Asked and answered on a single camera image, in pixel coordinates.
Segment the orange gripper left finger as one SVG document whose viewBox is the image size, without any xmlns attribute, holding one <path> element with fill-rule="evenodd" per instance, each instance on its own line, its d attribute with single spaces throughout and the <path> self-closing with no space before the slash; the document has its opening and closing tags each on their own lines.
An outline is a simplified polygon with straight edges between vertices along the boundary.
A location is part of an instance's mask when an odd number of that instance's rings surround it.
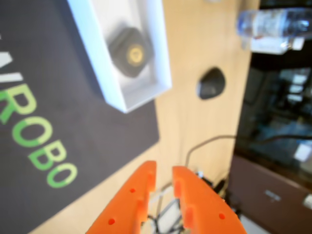
<svg viewBox="0 0 312 234">
<path fill-rule="evenodd" d="M 146 161 L 124 183 L 97 217 L 88 234 L 139 234 L 156 187 L 156 162 Z"/>
</svg>

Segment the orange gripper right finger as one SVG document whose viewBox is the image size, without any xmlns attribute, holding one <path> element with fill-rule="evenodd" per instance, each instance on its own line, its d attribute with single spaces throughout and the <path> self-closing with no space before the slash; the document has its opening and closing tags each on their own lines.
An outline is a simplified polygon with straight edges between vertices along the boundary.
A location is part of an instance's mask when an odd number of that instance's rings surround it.
<svg viewBox="0 0 312 234">
<path fill-rule="evenodd" d="M 227 203 L 187 167 L 173 167 L 173 187 L 180 202 L 183 226 L 192 234 L 246 233 Z"/>
</svg>

